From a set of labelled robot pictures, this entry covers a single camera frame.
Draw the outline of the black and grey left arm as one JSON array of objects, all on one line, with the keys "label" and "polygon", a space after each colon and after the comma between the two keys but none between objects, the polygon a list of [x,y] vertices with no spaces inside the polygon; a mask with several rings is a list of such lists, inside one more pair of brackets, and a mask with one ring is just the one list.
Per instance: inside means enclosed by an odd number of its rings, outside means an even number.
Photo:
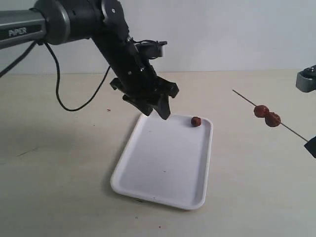
[{"label": "black and grey left arm", "polygon": [[151,60],[162,56],[165,41],[135,41],[129,34],[122,5],[117,0],[39,0],[28,10],[0,13],[0,46],[29,42],[29,47],[2,70],[5,75],[35,47],[93,40],[115,73],[110,85],[123,100],[148,116],[156,111],[162,119],[171,112],[169,98],[177,84],[159,77]]}]

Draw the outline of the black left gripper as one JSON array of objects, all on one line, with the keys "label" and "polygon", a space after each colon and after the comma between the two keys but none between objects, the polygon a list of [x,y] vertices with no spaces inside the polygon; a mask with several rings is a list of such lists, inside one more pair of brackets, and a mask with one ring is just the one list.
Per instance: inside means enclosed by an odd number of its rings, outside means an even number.
[{"label": "black left gripper", "polygon": [[176,83],[157,76],[150,60],[142,57],[136,48],[137,41],[118,37],[93,37],[92,40],[116,74],[111,86],[124,94],[123,100],[146,116],[156,111],[167,120],[171,115],[169,97],[175,98],[179,88]]}]

